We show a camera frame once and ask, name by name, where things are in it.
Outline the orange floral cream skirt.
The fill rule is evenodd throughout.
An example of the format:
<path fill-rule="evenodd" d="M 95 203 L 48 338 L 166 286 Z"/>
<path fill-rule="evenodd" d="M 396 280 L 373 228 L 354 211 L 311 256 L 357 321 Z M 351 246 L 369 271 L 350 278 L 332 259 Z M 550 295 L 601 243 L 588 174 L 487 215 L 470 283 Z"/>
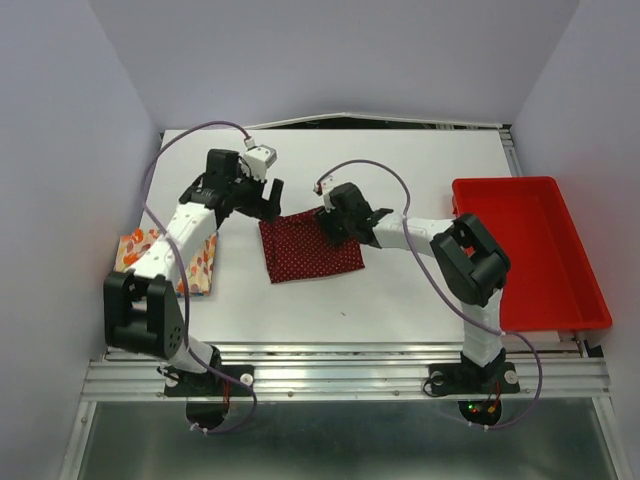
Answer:
<path fill-rule="evenodd" d="M 140 228 L 131 234 L 121 236 L 113 269 L 116 272 L 126 271 L 149 250 L 158 238 L 158 230 L 142 230 Z M 189 262 L 186 276 L 190 297 L 207 296 L 211 293 L 216 242 L 216 236 L 211 235 Z"/>

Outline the red polka dot skirt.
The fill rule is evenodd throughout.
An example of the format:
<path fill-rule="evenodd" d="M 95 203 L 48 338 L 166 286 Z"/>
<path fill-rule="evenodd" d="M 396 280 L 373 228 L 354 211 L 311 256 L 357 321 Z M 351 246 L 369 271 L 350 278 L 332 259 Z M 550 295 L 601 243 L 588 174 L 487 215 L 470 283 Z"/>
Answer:
<path fill-rule="evenodd" d="M 267 273 L 272 284 L 310 280 L 365 268 L 360 244 L 333 246 L 316 218 L 317 209 L 273 222 L 258 223 Z"/>

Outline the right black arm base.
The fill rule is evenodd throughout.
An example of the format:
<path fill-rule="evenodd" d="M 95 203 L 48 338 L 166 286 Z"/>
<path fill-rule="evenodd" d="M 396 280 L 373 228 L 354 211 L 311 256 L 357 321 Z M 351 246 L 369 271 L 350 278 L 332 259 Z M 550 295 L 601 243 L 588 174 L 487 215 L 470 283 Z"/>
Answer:
<path fill-rule="evenodd" d="M 423 381 L 426 391 L 436 397 L 472 394 L 516 394 L 521 391 L 515 365 L 506 362 L 494 373 L 486 375 L 462 363 L 437 363 L 428 366 Z"/>

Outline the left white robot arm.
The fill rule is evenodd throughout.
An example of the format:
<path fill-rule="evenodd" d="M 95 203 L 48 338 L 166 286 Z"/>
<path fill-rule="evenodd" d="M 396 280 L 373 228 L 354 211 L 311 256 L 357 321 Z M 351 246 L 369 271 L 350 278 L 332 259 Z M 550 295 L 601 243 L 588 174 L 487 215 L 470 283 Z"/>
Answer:
<path fill-rule="evenodd" d="M 272 221 L 280 213 L 284 183 L 268 182 L 274 148 L 258 145 L 245 153 L 212 149 L 205 171 L 182 193 L 168 225 L 151 247 L 123 272 L 103 284 L 105 341 L 111 347 L 166 361 L 199 393 L 215 392 L 223 371 L 217 348 L 188 333 L 189 308 L 177 299 L 187 267 L 205 241 L 232 213 Z M 270 194 L 263 194 L 265 186 Z"/>

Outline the blue floral skirt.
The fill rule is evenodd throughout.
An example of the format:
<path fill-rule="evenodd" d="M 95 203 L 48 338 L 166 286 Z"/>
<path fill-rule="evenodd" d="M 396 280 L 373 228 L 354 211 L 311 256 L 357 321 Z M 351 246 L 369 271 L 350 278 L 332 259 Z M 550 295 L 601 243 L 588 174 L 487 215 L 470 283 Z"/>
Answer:
<path fill-rule="evenodd" d="M 186 295 L 182 291 L 175 292 L 177 298 L 184 298 Z M 211 296 L 211 292 L 189 292 L 189 298 L 207 298 Z"/>

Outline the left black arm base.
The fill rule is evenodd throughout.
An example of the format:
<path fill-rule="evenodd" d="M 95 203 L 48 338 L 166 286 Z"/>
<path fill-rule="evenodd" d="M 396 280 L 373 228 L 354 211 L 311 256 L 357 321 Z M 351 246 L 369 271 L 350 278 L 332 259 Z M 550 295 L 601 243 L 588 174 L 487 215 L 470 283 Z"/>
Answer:
<path fill-rule="evenodd" d="M 254 381 L 254 366 L 247 364 L 222 365 L 222 374 L 231 380 L 209 371 L 189 373 L 173 366 L 159 366 L 156 371 L 164 378 L 164 395 L 169 398 L 249 397 Z"/>

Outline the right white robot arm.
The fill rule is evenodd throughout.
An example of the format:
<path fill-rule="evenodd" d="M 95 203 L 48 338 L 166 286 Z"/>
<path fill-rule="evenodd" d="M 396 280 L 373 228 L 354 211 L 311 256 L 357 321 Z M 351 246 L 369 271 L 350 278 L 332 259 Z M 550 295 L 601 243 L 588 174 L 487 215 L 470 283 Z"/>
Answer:
<path fill-rule="evenodd" d="M 409 251 L 417 261 L 433 258 L 449 292 L 459 301 L 463 346 L 460 361 L 445 370 L 433 367 L 430 379 L 442 395 L 447 388 L 482 390 L 498 379 L 506 352 L 501 340 L 500 307 L 511 263 L 480 219 L 464 214 L 430 220 L 388 208 L 374 210 L 353 183 L 319 182 L 323 200 L 316 213 L 322 232 L 338 246 L 348 240 L 377 249 Z"/>

